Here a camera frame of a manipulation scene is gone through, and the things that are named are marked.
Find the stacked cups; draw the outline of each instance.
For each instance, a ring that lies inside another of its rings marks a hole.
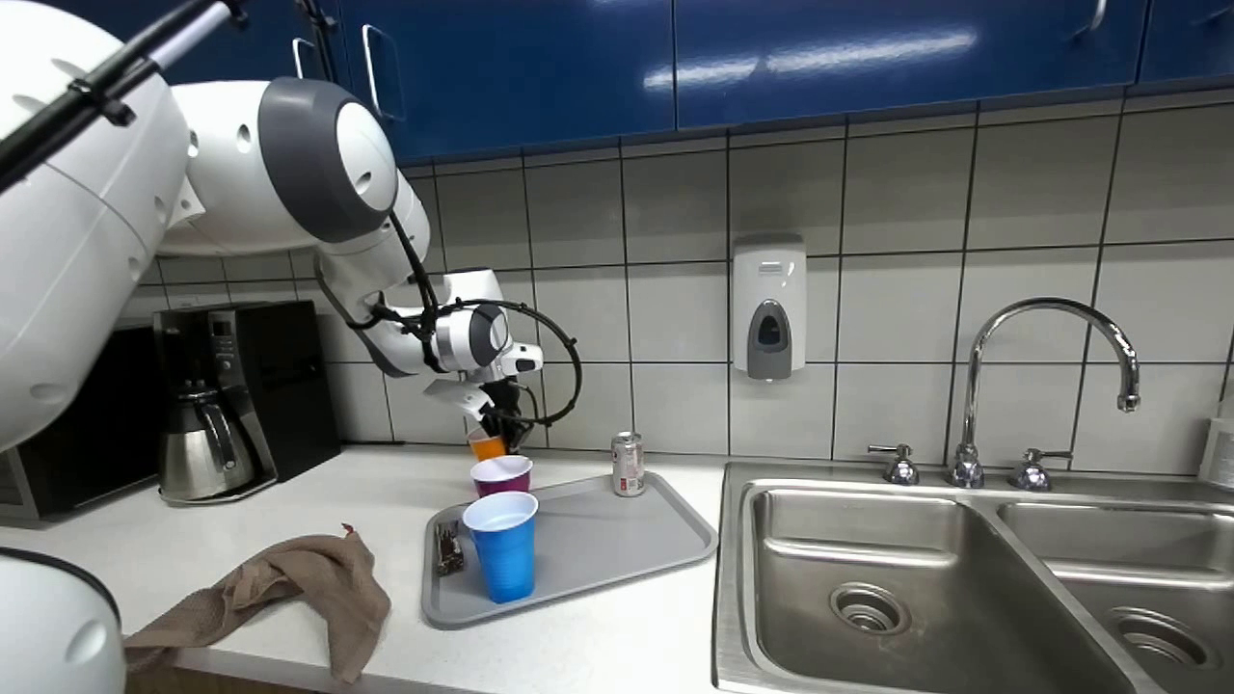
[[[519,602],[537,590],[530,460],[496,456],[471,467],[478,500],[464,510],[488,602]]]

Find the brown cloth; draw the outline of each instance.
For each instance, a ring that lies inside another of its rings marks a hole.
[[[142,631],[123,640],[132,668],[168,661],[177,648],[209,648],[266,605],[304,598],[326,620],[332,675],[353,683],[370,662],[390,598],[375,581],[375,554],[348,535],[296,535],[240,563],[212,590],[190,594]]]

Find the metal container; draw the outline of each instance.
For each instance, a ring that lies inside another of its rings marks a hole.
[[[641,432],[613,437],[613,492],[615,498],[645,492],[645,437]]]
[[[259,480],[259,456],[221,388],[177,393],[163,438],[163,498],[212,500]]]

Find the coffee maker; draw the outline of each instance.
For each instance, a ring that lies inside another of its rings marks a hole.
[[[340,456],[311,301],[182,307],[153,332],[168,383],[163,500],[240,500]]]
[[[52,523],[150,486],[163,432],[164,393],[153,332],[119,329],[73,406],[38,437],[0,451],[0,523]]]

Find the sink basin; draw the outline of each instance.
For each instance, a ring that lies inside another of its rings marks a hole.
[[[1234,492],[726,467],[721,690],[1234,690]]]
[[[1234,514],[1054,500],[997,514],[1164,690],[1234,690]]]
[[[951,498],[746,498],[752,648],[794,679],[897,690],[1129,690],[1032,567]]]

